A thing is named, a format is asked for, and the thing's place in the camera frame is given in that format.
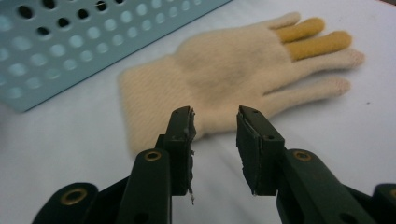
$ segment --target white table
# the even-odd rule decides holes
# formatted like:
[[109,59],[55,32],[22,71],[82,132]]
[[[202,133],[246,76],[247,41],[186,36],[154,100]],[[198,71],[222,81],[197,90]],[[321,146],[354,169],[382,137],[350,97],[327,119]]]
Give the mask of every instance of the white table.
[[[234,0],[26,113],[0,105],[0,223],[32,222],[68,184],[89,182],[101,190],[131,172],[117,86],[124,69],[171,53],[202,31],[291,11],[324,18],[325,33],[349,31],[366,62],[308,80],[346,77],[352,90],[345,96],[271,119],[287,148],[311,150],[341,182],[370,195],[379,183],[396,183],[396,7],[375,0]],[[192,148],[195,205],[188,196],[174,197],[173,223],[280,223],[275,197],[251,196],[235,133],[209,136]]]

